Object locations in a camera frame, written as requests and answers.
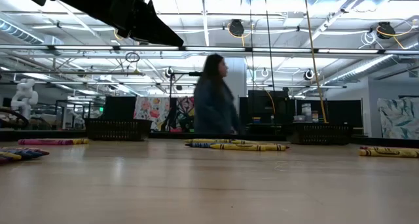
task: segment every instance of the wire basket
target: wire basket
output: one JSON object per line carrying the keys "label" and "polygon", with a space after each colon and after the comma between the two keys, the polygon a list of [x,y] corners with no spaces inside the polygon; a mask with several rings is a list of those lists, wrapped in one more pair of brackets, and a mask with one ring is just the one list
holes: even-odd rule
{"label": "wire basket", "polygon": [[143,141],[149,137],[151,121],[85,119],[87,137],[91,140]]}
{"label": "wire basket", "polygon": [[288,141],[300,145],[346,145],[350,142],[353,126],[342,124],[298,123],[292,125]]}

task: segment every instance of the table surface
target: table surface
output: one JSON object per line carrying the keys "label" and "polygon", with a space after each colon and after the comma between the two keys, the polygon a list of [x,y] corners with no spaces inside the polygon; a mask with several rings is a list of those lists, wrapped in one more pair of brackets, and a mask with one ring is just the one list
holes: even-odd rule
{"label": "table surface", "polygon": [[0,223],[417,223],[418,159],[290,146],[33,146],[51,155],[0,166]]}

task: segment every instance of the ceiling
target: ceiling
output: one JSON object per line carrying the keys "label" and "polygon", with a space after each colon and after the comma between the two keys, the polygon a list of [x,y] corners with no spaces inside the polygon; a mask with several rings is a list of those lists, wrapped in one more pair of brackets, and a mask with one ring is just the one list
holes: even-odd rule
{"label": "ceiling", "polygon": [[[312,32],[328,20],[332,20],[329,26],[318,37],[314,38],[315,48],[397,48],[397,43],[393,38],[388,40],[376,39],[371,43],[365,44],[365,32],[370,28],[377,27],[379,22],[390,22],[397,33],[407,34],[398,38],[403,42],[415,36],[418,32],[416,28],[411,28],[419,18],[419,1],[390,1],[390,0],[357,0],[352,8],[337,19],[333,16],[345,4],[351,0],[309,0],[310,24]],[[296,12],[306,12],[304,0],[204,0],[208,18],[208,41],[204,32],[203,22],[203,0],[153,0],[155,10],[159,18],[170,26],[184,40],[185,46],[210,46],[210,47],[287,47],[299,48],[309,40],[308,20],[305,17],[293,18]],[[91,18],[81,11],[66,5],[84,24],[93,29],[98,36],[94,36],[89,30],[84,28],[67,10],[55,1],[47,1],[46,5],[40,7],[30,0],[0,0],[0,11],[6,14],[13,22],[30,31],[34,35],[50,35],[62,41],[65,45],[137,45],[131,39],[120,39],[115,36],[113,28],[103,22]],[[233,37],[226,27],[232,19],[241,19],[247,31],[246,38]],[[0,32],[0,44],[27,44],[8,33]],[[51,68],[54,64],[53,58],[41,58],[41,56],[31,56],[30,51],[15,51],[30,59],[33,63],[38,63],[43,67],[39,70]],[[0,58],[10,58],[5,53]],[[87,71],[100,72],[121,72],[127,68],[130,71],[138,69],[146,74],[145,77],[113,75],[112,81],[126,83],[164,83],[167,78],[164,72],[171,67],[174,71],[188,72],[201,71],[206,55],[192,55],[182,57],[183,53],[169,53],[168,57],[160,58],[141,58],[138,63],[130,64],[121,57],[112,57],[109,54],[105,58],[56,58],[56,66],[60,66],[60,71],[77,71],[85,69]],[[241,56],[252,69],[247,71],[247,82],[251,83],[252,74],[255,73],[257,84],[269,84],[272,82],[270,74],[268,77],[262,76],[262,71],[274,72],[276,84],[310,84],[302,77],[302,72],[313,69],[313,61],[307,56]],[[326,58],[316,58],[316,66],[321,78],[326,78],[345,67],[362,60],[359,58],[347,58],[345,56],[332,56]],[[63,75],[53,76],[55,79],[63,79]],[[98,76],[75,77],[69,75],[67,80],[71,81],[97,81]],[[196,77],[184,76],[178,83],[193,83]],[[104,86],[95,86],[100,93],[108,91]],[[154,95],[165,94],[168,86],[131,86],[128,94]],[[193,86],[185,87],[176,93],[190,94]]]}

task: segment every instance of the denim jacket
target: denim jacket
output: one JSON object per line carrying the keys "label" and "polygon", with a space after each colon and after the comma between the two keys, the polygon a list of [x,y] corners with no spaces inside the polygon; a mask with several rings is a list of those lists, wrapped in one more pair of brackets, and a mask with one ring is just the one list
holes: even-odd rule
{"label": "denim jacket", "polygon": [[215,86],[206,81],[196,86],[194,93],[194,131],[200,134],[231,134],[240,132],[240,123],[234,97],[223,81],[223,99],[217,95]]}

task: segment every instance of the wall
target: wall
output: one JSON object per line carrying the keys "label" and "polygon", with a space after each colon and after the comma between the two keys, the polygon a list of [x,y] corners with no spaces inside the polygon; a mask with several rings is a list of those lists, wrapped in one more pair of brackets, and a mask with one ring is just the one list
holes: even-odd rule
{"label": "wall", "polygon": [[238,98],[246,97],[246,64],[243,58],[225,58],[228,74],[224,81],[234,96],[234,105],[238,109]]}
{"label": "wall", "polygon": [[325,93],[328,100],[362,100],[362,117],[364,134],[371,135],[371,114],[369,101],[369,81],[368,78],[361,79],[358,83],[346,84],[347,88],[329,89]]}

